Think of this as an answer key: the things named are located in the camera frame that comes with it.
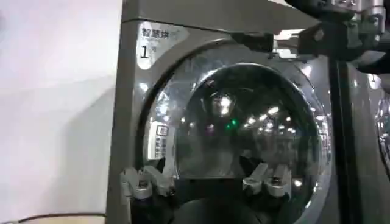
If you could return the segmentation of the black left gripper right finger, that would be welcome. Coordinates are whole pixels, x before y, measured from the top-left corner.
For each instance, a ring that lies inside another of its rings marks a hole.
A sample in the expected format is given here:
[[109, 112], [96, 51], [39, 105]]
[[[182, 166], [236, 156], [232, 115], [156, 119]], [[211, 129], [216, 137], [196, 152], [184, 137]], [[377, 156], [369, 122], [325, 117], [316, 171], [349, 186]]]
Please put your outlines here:
[[292, 172], [285, 164], [270, 166], [268, 163], [258, 163], [254, 170], [242, 179], [242, 189], [249, 195], [262, 192], [271, 197], [292, 197]]

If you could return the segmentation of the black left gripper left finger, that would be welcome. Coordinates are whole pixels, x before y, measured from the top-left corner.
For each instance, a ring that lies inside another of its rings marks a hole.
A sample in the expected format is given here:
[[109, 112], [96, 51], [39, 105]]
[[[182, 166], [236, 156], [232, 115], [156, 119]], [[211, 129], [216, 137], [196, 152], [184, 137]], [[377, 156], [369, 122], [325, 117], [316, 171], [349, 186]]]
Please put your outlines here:
[[175, 162], [161, 159], [156, 165], [145, 165], [137, 170], [127, 167], [120, 173], [122, 198], [150, 198], [153, 193], [171, 197], [176, 192], [177, 169]]

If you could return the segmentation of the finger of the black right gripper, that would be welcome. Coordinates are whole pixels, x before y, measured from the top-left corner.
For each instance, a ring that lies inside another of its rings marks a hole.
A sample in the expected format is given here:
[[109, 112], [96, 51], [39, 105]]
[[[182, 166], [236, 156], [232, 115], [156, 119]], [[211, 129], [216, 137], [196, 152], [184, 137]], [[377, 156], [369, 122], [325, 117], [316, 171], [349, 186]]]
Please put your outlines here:
[[301, 31], [303, 29], [283, 29], [277, 34], [234, 32], [230, 36], [252, 51], [268, 54], [269, 58], [305, 58], [305, 55], [298, 51]]

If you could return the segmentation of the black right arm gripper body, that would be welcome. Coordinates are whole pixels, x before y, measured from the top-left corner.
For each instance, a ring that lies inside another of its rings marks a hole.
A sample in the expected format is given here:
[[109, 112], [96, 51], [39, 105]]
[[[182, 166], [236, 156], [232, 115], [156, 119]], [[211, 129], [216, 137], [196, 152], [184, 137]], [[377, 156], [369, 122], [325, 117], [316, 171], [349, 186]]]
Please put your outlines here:
[[299, 33], [297, 51], [304, 55], [345, 57], [347, 43], [347, 26], [323, 22]]

